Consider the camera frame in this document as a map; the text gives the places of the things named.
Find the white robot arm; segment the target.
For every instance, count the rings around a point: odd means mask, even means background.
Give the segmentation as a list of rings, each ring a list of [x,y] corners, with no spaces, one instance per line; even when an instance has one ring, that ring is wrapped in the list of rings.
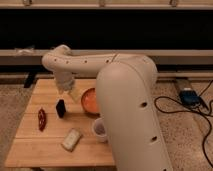
[[[74,88],[75,73],[96,76],[96,98],[117,171],[173,171],[151,89],[152,59],[141,54],[73,56],[60,45],[42,57],[60,91]]]

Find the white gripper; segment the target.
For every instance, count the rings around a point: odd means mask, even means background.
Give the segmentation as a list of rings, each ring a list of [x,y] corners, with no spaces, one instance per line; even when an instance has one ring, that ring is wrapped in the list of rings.
[[[70,90],[68,95],[74,102],[78,102],[81,98],[81,94],[78,88],[73,87],[75,83],[73,74],[71,72],[55,71],[54,77],[59,93],[62,94],[64,91]]]

